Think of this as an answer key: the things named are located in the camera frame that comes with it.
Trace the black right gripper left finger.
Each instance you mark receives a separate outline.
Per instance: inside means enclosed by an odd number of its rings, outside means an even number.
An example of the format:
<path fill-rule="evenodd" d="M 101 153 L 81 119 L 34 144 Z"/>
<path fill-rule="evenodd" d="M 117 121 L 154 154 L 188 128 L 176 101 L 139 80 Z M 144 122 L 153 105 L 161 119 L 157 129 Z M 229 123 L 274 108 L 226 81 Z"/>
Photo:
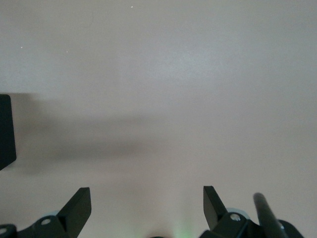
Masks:
<path fill-rule="evenodd" d="M 18 231 L 14 224 L 1 224 L 2 238 L 76 238 L 91 215 L 91 193 L 82 187 L 56 215 L 47 215 Z"/>

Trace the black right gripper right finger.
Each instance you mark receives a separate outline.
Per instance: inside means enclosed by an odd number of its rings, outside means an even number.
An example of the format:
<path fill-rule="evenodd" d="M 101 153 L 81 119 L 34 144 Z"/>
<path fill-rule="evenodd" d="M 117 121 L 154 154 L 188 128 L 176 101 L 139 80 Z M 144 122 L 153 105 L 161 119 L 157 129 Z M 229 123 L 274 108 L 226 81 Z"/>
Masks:
<path fill-rule="evenodd" d="M 253 195 L 259 224 L 238 211 L 228 211 L 213 186 L 204 186 L 204 215 L 209 229 L 202 238 L 302 238 L 289 222 L 279 220 L 272 212 L 265 196 Z"/>

